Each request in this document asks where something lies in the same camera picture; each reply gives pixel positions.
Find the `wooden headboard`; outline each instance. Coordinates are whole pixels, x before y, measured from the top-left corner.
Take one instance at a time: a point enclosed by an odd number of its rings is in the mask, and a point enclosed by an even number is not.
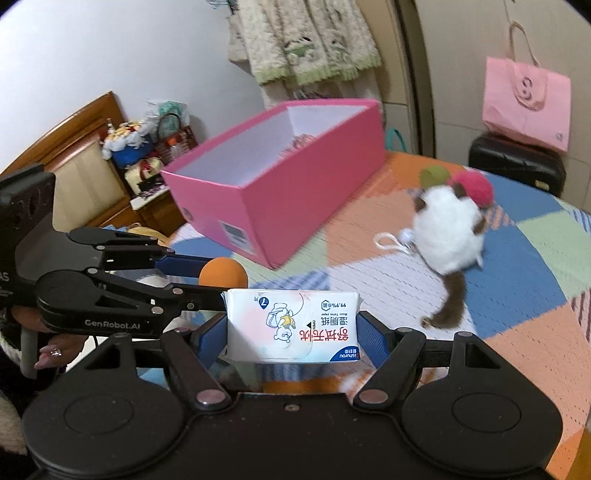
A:
[[[56,175],[53,223],[70,231],[82,225],[125,226],[139,221],[129,194],[111,162],[102,159],[99,139],[107,121],[123,120],[113,92],[97,98],[43,135],[4,173],[41,163]]]

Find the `orange ball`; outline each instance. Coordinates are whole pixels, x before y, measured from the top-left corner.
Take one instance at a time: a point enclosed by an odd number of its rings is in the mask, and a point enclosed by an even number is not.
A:
[[[217,257],[205,264],[199,274],[199,285],[221,288],[248,288],[244,267],[228,257]]]

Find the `brown plush tail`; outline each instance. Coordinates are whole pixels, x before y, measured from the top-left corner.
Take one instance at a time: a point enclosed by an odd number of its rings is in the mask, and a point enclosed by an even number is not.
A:
[[[424,317],[422,319],[424,327],[432,325],[436,328],[452,328],[457,327],[462,320],[464,297],[466,296],[464,274],[459,271],[444,275],[442,278],[443,285],[447,290],[447,299],[441,310],[433,315],[433,318]]]

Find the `human hand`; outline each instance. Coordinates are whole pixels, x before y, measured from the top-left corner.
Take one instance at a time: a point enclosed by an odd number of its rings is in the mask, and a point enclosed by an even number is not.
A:
[[[18,323],[29,330],[44,333],[51,332],[41,321],[41,313],[37,309],[14,306],[11,313]],[[63,367],[69,364],[82,351],[87,338],[86,335],[71,335],[69,333],[55,335],[49,340],[47,346],[39,349],[41,355],[39,361],[35,364],[35,369]]]

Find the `bottle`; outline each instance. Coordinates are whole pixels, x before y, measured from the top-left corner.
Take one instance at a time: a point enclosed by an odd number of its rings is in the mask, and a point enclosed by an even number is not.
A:
[[[168,146],[170,147],[170,158],[174,160],[184,154],[183,147],[178,144],[177,139],[172,137],[168,140]]]

